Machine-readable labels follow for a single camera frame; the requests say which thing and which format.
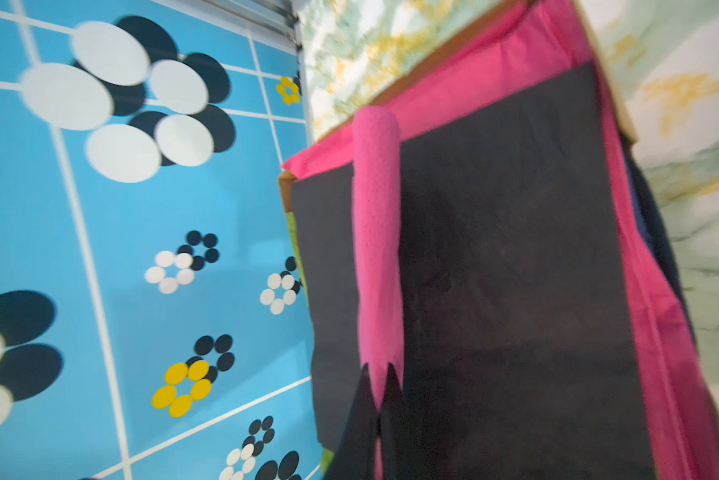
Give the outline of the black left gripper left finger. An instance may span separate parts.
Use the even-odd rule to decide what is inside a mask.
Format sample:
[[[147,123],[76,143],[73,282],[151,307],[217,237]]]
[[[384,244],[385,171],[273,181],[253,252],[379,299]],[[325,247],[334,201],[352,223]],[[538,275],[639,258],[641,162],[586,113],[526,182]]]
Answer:
[[[325,480],[375,479],[379,413],[373,400],[369,365],[365,364],[341,443],[324,475]]]

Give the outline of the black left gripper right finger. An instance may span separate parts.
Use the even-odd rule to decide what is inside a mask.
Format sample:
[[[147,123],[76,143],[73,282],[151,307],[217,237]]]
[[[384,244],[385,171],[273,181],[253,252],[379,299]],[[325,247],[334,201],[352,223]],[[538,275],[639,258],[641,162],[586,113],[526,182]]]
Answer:
[[[411,430],[411,412],[405,404],[395,365],[387,366],[385,395],[379,414],[383,478],[391,480],[431,479],[431,468],[419,438]]]

